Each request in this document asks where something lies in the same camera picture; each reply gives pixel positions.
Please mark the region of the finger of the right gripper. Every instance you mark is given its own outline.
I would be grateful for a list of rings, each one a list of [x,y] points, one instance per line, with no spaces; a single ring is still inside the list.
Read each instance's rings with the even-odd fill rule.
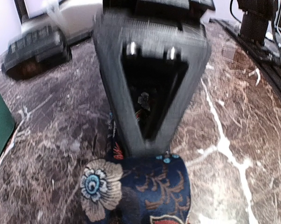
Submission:
[[[205,26],[199,21],[167,23],[107,11],[96,19],[93,38],[125,153],[131,157],[164,153],[210,58]],[[156,90],[144,127],[136,119],[133,88]]]

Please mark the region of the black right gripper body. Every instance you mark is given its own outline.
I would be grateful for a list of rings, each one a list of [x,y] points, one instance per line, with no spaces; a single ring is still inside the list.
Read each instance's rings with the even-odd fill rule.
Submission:
[[[102,19],[119,23],[128,17],[173,26],[198,26],[208,10],[215,11],[212,0],[104,0]]]

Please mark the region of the dark floral necktie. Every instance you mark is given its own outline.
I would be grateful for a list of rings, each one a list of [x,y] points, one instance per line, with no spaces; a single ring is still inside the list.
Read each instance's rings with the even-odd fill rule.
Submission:
[[[185,224],[191,207],[183,159],[167,151],[129,158],[113,116],[108,120],[108,154],[90,161],[80,180],[88,224]]]

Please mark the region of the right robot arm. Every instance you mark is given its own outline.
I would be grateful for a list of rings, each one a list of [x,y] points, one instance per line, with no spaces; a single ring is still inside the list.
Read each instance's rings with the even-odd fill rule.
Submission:
[[[51,0],[21,16],[8,75],[29,79],[70,58],[92,36],[124,152],[169,149],[211,54],[201,17],[211,0]]]

